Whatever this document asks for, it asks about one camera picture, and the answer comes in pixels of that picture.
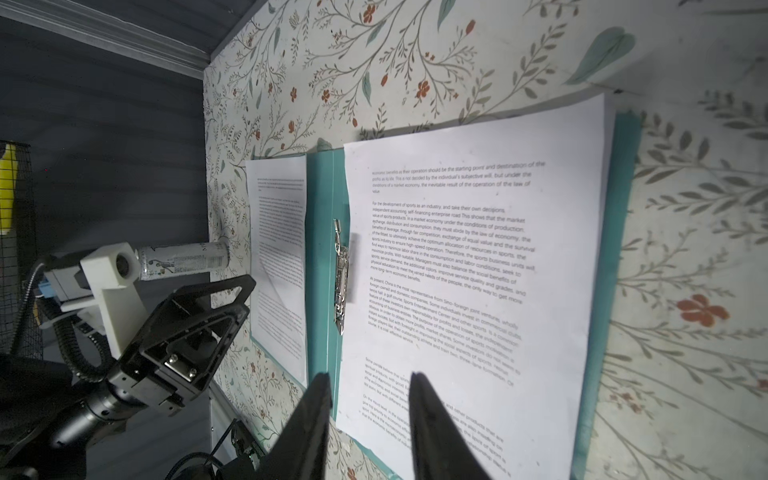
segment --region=floral pattern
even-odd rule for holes
[[[250,269],[245,160],[606,92],[643,140],[586,477],[765,478],[764,13],[749,0],[270,0],[205,72],[210,238],[231,252],[212,277]],[[301,391],[249,329],[216,381],[269,447]],[[335,428],[326,474],[384,477]]]

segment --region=yellow object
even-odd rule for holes
[[[5,151],[0,158],[0,235],[11,231],[17,172],[16,146],[5,144]]]

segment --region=white can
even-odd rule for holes
[[[230,264],[229,251],[224,242],[143,247],[136,254],[141,263],[142,280],[213,272]]]

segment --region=black cable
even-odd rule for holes
[[[13,327],[13,341],[11,342],[11,348],[8,350],[9,355],[16,356],[18,354],[18,349],[22,347],[22,339],[29,327],[29,318],[32,315],[32,303],[35,301],[35,298],[32,296],[32,291],[40,282],[43,273],[45,273],[45,265],[48,263],[49,259],[50,257],[40,257],[29,270],[24,294],[18,305],[16,324]]]
[[[236,422],[236,421],[237,421],[237,419],[232,419],[232,422],[230,422],[230,426],[228,426],[228,427],[227,427],[227,429],[226,429],[226,430],[224,430],[224,434],[223,434],[223,435],[222,435],[222,436],[219,438],[219,441],[218,441],[218,442],[216,442],[216,446],[214,447],[214,449],[213,449],[213,450],[211,451],[211,453],[210,453],[210,458],[209,458],[208,460],[206,460],[206,461],[205,461],[206,463],[208,463],[208,461],[209,461],[211,458],[215,458],[215,457],[214,457],[214,454],[215,454],[215,453],[216,453],[216,451],[219,449],[219,447],[221,447],[221,444],[222,444],[222,443],[224,443],[224,439],[227,437],[227,433],[229,433],[229,432],[230,432],[230,430],[232,430],[232,427],[234,427],[234,425],[235,425],[235,422]]]
[[[218,468],[224,467],[223,463],[221,463],[221,461],[218,458],[215,458],[213,454],[206,453],[206,452],[193,452],[193,453],[190,453],[189,455],[185,455],[181,457],[181,460],[176,462],[176,465],[174,465],[173,468],[170,469],[170,471],[168,472],[168,475],[165,475],[165,480],[171,480],[174,477],[174,475],[176,475],[176,472],[179,470],[179,468],[184,466],[185,463],[189,462],[193,458],[205,458],[206,461],[203,465],[206,465],[208,462],[211,462]]]
[[[61,315],[61,309],[53,299],[38,299],[38,309],[49,319],[54,319]],[[56,333],[56,340],[58,341],[58,349],[61,351],[61,357],[67,367],[78,376],[78,378],[83,379],[86,382],[100,382],[106,378],[109,370],[114,365],[114,359],[109,350],[109,342],[103,335],[92,332],[86,325],[80,325],[78,327],[81,332],[88,335],[88,339],[94,344],[99,357],[101,358],[99,366],[92,365],[85,356],[83,356],[83,352],[80,350],[78,339],[74,334],[72,320],[72,318],[61,319],[53,325],[54,332]]]

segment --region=wire mesh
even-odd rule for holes
[[[0,141],[0,154],[0,352],[7,352],[25,276],[37,258],[37,239],[29,145]],[[42,334],[35,317],[25,319],[30,325],[18,354],[41,359]]]

